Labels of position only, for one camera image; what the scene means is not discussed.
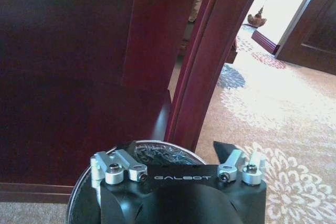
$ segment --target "wooden door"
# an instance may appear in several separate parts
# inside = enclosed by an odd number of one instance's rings
[[[336,74],[336,0],[311,0],[277,59]]]

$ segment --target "carpet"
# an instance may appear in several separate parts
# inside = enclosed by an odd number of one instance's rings
[[[0,202],[0,223],[64,223],[66,208],[66,204]]]
[[[266,155],[266,223],[336,223],[336,76],[279,61],[242,26],[196,153],[218,163],[213,141]]]

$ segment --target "patterned carpet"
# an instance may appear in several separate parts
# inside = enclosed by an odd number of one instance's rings
[[[336,223],[336,76],[275,59],[242,26],[218,80],[196,153],[212,142],[267,157],[266,223]]]

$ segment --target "dark red wooden frame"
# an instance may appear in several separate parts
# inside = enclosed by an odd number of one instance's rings
[[[195,150],[217,79],[253,0],[203,0],[175,90],[165,139]]]
[[[0,200],[66,202],[92,153],[164,139],[193,0],[4,1]]]

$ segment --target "metal clamp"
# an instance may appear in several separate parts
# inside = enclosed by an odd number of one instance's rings
[[[249,186],[260,185],[265,176],[265,156],[259,152],[253,152],[250,161],[243,168],[242,180]]]
[[[242,153],[240,150],[233,150],[226,162],[218,166],[217,176],[220,181],[229,183],[236,180],[237,166],[242,161]]]
[[[90,159],[92,187],[97,188],[102,179],[109,185],[116,185],[124,180],[124,170],[129,179],[135,182],[147,180],[147,166],[138,163],[125,150],[116,150],[111,155],[97,152]]]

